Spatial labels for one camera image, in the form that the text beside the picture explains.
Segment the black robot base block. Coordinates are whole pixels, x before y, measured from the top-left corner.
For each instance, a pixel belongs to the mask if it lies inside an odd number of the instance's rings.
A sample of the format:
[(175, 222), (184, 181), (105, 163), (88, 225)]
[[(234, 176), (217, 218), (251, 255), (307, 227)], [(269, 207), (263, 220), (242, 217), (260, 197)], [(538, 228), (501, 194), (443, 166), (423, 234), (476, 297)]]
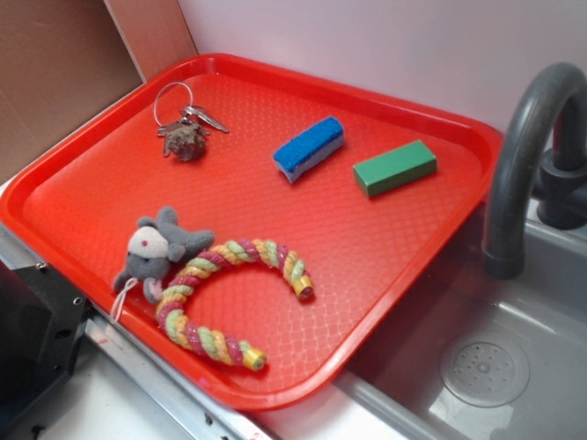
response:
[(1, 437), (72, 376), (90, 303), (57, 270), (1, 266)]

